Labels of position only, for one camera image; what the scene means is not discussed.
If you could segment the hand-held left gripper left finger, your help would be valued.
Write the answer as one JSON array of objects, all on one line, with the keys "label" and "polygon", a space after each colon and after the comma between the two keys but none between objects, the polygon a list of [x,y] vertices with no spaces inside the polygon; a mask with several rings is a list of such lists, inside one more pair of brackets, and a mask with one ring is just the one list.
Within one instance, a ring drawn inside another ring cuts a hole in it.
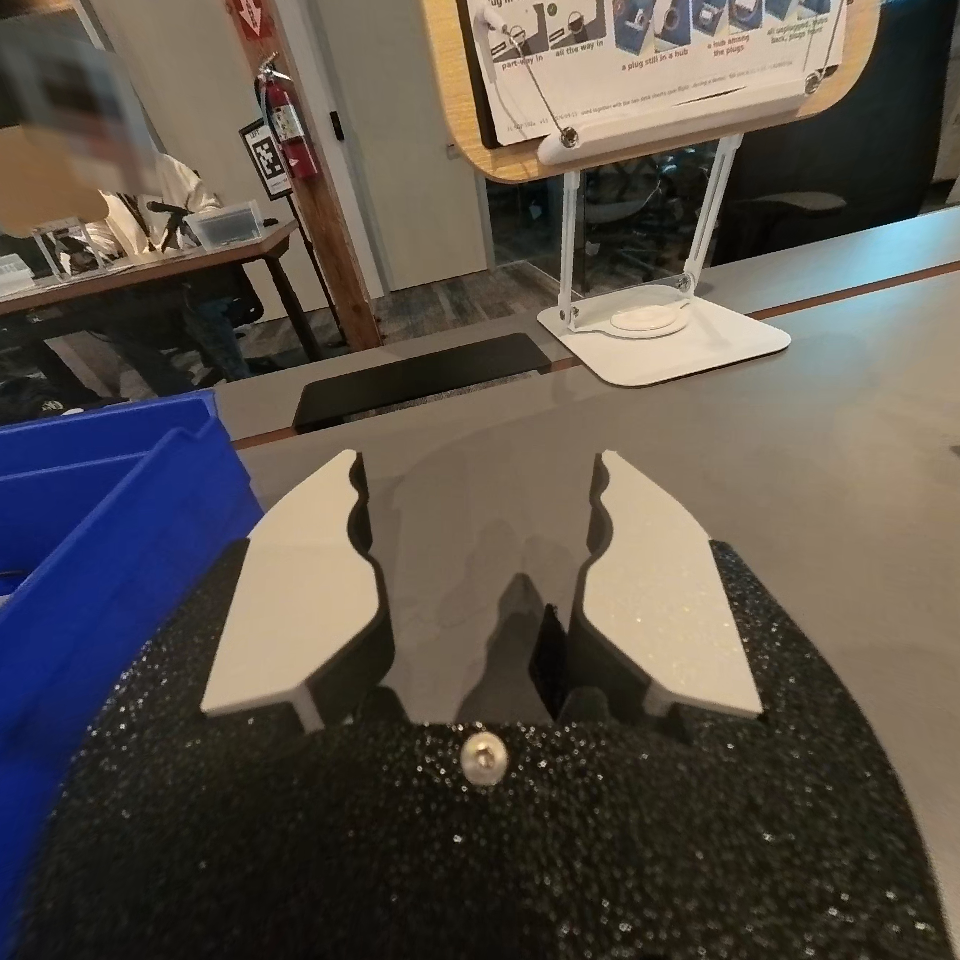
[{"label": "hand-held left gripper left finger", "polygon": [[397,650],[373,545],[364,457],[346,449],[251,531],[200,701],[204,716],[288,706],[314,734],[358,711]]}]

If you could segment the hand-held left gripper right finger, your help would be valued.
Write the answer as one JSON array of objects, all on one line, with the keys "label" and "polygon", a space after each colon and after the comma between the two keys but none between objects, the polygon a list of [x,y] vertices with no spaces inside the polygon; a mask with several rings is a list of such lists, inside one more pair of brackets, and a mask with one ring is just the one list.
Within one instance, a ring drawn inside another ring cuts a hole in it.
[{"label": "hand-held left gripper right finger", "polygon": [[749,721],[757,683],[714,558],[692,513],[618,452],[596,456],[588,558],[571,608],[567,669],[618,719],[675,707]]}]

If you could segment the blue plastic bin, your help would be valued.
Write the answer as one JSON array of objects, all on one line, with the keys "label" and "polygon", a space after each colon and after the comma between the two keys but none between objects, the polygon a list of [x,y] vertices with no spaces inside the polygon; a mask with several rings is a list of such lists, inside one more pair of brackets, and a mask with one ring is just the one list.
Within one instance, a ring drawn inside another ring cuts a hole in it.
[{"label": "blue plastic bin", "polygon": [[2,428],[1,933],[87,728],[263,518],[210,390]]}]

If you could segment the black backpack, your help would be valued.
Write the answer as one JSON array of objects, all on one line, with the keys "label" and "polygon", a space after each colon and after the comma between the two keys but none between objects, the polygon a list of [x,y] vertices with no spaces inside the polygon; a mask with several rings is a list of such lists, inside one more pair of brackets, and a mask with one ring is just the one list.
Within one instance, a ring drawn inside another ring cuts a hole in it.
[{"label": "black backpack", "polygon": [[95,393],[91,398],[71,400],[43,377],[17,377],[1,382],[2,427],[86,413],[108,404]]}]

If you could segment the brown wooden table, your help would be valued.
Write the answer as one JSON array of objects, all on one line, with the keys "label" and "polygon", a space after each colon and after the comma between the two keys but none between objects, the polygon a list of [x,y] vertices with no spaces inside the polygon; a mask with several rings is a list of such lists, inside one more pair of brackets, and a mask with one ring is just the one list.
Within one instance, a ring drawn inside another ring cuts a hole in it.
[{"label": "brown wooden table", "polygon": [[251,239],[211,251],[193,248],[173,256],[154,254],[145,261],[126,260],[107,270],[91,271],[59,281],[45,278],[34,287],[2,297],[1,346],[3,350],[54,340],[103,326],[139,324],[162,310],[153,297],[145,313],[135,314],[127,298],[101,302],[105,296],[137,292],[145,285],[192,280],[195,275],[227,267],[244,267],[262,261],[279,295],[286,317],[309,362],[326,359],[306,312],[282,268],[282,257],[298,228],[294,222],[274,223],[260,239]]}]

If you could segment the clear plastic container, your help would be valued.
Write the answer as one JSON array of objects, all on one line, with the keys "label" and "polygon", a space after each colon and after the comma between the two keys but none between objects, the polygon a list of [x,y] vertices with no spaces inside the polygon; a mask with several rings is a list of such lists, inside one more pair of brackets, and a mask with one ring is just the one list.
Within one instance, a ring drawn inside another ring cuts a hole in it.
[{"label": "clear plastic container", "polygon": [[237,244],[258,242],[265,225],[258,202],[248,200],[223,208],[189,214],[184,225],[207,252]]}]

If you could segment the clear acrylic stand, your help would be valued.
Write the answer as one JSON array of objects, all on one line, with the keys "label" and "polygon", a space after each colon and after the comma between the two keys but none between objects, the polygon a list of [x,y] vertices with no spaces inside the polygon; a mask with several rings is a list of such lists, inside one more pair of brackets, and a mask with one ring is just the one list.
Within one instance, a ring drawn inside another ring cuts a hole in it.
[{"label": "clear acrylic stand", "polygon": [[66,283],[81,275],[105,273],[108,261],[95,249],[88,226],[77,217],[44,222],[30,231],[51,277]]}]

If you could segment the black white marker sign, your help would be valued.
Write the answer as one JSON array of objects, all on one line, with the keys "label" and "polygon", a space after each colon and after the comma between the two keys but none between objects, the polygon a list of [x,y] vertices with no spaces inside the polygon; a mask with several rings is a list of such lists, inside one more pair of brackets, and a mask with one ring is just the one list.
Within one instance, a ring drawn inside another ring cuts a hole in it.
[{"label": "black white marker sign", "polygon": [[244,126],[239,135],[270,200],[292,197],[293,186],[282,150],[266,121],[260,118]]}]

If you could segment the grey door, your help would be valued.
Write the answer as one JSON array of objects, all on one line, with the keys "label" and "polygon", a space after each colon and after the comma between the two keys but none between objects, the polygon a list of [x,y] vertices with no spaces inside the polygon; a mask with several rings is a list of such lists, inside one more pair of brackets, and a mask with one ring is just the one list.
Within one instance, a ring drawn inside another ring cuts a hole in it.
[{"label": "grey door", "polygon": [[318,1],[311,15],[387,288],[488,270],[485,182],[449,135],[421,3]]}]

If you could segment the red fire extinguisher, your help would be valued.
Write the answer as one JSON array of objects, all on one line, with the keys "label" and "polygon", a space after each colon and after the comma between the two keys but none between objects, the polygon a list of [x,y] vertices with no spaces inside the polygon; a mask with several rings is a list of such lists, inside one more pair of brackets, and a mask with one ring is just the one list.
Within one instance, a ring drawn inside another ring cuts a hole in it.
[{"label": "red fire extinguisher", "polygon": [[308,181],[318,173],[317,159],[299,111],[294,80],[274,55],[258,66],[256,90],[261,114],[276,140],[291,179]]}]

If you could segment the brown cardboard board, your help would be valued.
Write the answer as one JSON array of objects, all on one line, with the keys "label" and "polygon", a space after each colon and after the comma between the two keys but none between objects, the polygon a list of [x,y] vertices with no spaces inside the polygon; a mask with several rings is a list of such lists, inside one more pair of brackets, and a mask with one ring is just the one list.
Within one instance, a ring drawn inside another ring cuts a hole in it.
[{"label": "brown cardboard board", "polygon": [[78,177],[59,134],[40,127],[1,130],[1,230],[27,238],[61,221],[107,218],[103,195]]}]

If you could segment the printed instruction sheet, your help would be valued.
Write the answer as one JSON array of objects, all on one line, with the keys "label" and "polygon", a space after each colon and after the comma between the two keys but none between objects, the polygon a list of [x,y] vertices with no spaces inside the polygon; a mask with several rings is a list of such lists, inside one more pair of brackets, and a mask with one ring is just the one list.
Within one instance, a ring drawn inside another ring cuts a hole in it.
[{"label": "printed instruction sheet", "polygon": [[505,148],[838,66],[845,2],[459,2],[484,145]]}]

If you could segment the black partition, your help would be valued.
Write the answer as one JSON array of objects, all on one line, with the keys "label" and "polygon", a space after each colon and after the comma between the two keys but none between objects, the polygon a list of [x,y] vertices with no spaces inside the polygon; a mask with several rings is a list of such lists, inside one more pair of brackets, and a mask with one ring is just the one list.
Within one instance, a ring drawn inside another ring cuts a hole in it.
[{"label": "black partition", "polygon": [[835,218],[785,226],[774,248],[801,246],[916,217],[939,153],[958,2],[882,2],[863,73],[818,116],[744,136],[729,191],[741,199],[820,192]]}]

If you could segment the instruction board on stand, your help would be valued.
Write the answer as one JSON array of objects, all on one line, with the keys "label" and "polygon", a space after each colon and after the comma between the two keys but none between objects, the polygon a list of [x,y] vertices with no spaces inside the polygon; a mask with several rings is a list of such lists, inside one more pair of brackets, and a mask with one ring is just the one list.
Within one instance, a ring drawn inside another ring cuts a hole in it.
[{"label": "instruction board on stand", "polygon": [[673,134],[638,146],[607,150],[585,159],[550,166],[538,158],[540,139],[495,149],[484,145],[471,74],[471,56],[467,53],[467,41],[461,25],[460,5],[454,1],[423,1],[418,6],[426,30],[448,138],[457,155],[478,174],[507,185],[538,181],[571,170],[590,169],[734,135],[782,127],[823,114],[839,104],[858,84],[877,42],[883,7],[880,1],[846,3],[841,62],[833,73],[823,77],[817,90],[799,106],[786,112],[726,126],[708,128],[702,124],[684,135]]}]

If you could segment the wooden post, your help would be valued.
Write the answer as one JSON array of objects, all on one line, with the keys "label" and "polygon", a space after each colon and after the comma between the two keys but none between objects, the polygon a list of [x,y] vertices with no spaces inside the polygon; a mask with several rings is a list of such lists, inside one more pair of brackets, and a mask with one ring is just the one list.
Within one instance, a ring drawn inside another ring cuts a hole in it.
[{"label": "wooden post", "polygon": [[328,100],[311,24],[302,2],[275,1],[272,5],[285,72],[292,77],[306,140],[318,168],[317,174],[296,180],[298,208],[347,344],[354,352],[377,349],[383,345],[378,319],[323,139],[320,122]]}]

